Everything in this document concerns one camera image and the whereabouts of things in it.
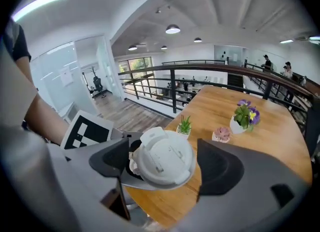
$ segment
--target person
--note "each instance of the person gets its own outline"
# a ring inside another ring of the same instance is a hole
[[[265,68],[266,70],[271,70],[272,63],[268,55],[264,55],[263,57],[265,58],[265,63],[261,65],[261,67]]]
[[[283,68],[284,68],[283,76],[286,76],[287,78],[292,79],[293,72],[291,69],[291,63],[286,62]]]
[[[6,50],[32,83],[30,71],[31,55],[28,52],[25,33],[22,27],[13,20],[8,22],[2,38]],[[69,125],[37,93],[25,116],[28,128],[40,136],[60,145]]]
[[[301,82],[300,82],[301,86],[305,86],[307,84],[307,77],[306,76],[301,77],[300,80],[301,80]]]
[[[188,91],[188,82],[183,83],[184,91]]]

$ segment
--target desk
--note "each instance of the desk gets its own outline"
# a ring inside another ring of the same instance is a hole
[[[181,98],[180,95],[176,95],[176,96],[175,96],[175,99],[180,99],[180,98]]]
[[[229,143],[272,155],[311,184],[311,162],[304,138],[289,111],[271,101],[207,85],[166,129],[175,131],[181,115],[191,115],[192,130],[188,141],[197,152],[198,138],[211,139],[216,128],[229,127],[237,102],[241,99],[250,100],[258,108],[261,122],[253,132],[231,135]],[[128,187],[127,190],[146,213],[169,228],[195,206],[200,185],[201,170],[197,164],[189,182],[175,190],[146,191]]]

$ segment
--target purple flower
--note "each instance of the purple flower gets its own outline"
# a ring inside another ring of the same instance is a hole
[[[246,99],[241,99],[237,105],[242,106],[242,105],[246,105],[249,106],[251,104],[251,101],[247,101]]]
[[[260,113],[255,107],[249,107],[249,124],[256,125],[260,122]]]

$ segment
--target paper on wall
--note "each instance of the paper on wall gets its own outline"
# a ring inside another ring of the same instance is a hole
[[[66,66],[60,69],[59,73],[60,73],[60,79],[62,81],[62,85],[64,87],[74,82],[69,66]]]

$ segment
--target potted plant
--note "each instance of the potted plant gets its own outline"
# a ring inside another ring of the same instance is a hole
[[[212,134],[212,140],[227,143],[230,140],[230,131],[227,127],[219,127]]]
[[[181,116],[181,123],[176,128],[176,133],[180,134],[181,136],[188,138],[191,132],[191,123],[189,122],[190,116],[185,119],[185,116]]]
[[[238,108],[235,110],[230,121],[230,129],[234,134],[240,134],[246,130],[252,131],[254,126],[260,122],[260,113],[250,106],[251,102],[242,99],[238,102]]]

